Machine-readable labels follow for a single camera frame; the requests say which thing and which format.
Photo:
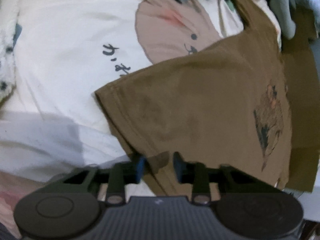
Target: printed graphic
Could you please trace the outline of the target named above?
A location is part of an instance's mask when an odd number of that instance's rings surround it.
[[[201,51],[221,39],[197,0],[144,0],[136,12],[140,45],[153,63]]]
[[[263,171],[284,128],[276,86],[271,84],[267,86],[266,92],[261,96],[260,104],[253,111],[253,115],[262,149],[263,165],[261,171]]]
[[[103,47],[106,49],[104,50],[102,53],[106,56],[112,56],[115,52],[116,52],[116,49],[119,49],[119,48],[116,48],[114,46],[112,46],[111,44],[108,44],[108,45],[103,45]],[[115,62],[117,60],[117,58],[112,58],[110,59],[110,61],[113,61]],[[122,63],[120,63],[120,65],[115,65],[115,71],[123,71],[125,74],[120,74],[120,77],[124,76],[124,75],[127,75],[129,74],[129,70],[131,69],[131,67],[126,67],[125,65],[123,65]]]

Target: t-shirt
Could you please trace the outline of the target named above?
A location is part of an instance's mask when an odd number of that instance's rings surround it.
[[[156,194],[191,194],[175,177],[175,151],[271,185],[287,179],[291,115],[276,29],[252,0],[234,3],[245,23],[240,34],[96,91],[127,154],[147,158],[153,176],[145,181]]]

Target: white fabric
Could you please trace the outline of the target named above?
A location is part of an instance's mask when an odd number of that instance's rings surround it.
[[[18,3],[19,0],[0,0],[0,102],[15,86],[12,47],[19,12]]]
[[[135,12],[143,0],[21,0],[23,31],[15,47],[16,64],[40,113],[52,113],[102,132],[107,121],[93,92],[119,78],[115,65],[129,73],[151,63],[138,43]],[[218,0],[199,0],[220,33]],[[224,11],[228,6],[222,0]],[[224,23],[227,36],[243,30],[236,13]],[[104,55],[103,45],[117,49]],[[28,104],[30,98],[21,98]]]

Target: black mount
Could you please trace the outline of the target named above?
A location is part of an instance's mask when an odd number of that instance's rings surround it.
[[[109,209],[129,210],[131,201],[125,201],[125,185],[140,182],[144,165],[145,158],[137,156],[132,162],[117,163],[111,169],[75,169],[31,193],[19,201],[14,211],[21,234],[32,239],[70,239],[93,230]],[[187,163],[178,152],[173,154],[173,166],[180,183],[193,185],[191,205],[209,208],[220,223],[240,236],[299,237],[303,210],[291,195],[231,166],[210,169],[202,163]],[[98,201],[102,183],[108,183],[106,198]],[[221,200],[211,201],[210,183],[218,184]]]

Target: clothing pile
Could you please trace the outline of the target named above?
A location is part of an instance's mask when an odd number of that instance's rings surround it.
[[[0,1],[0,223],[15,237],[22,197],[76,167],[135,155],[149,167],[128,197],[189,195],[176,151],[312,189],[320,91],[309,40],[320,2]]]

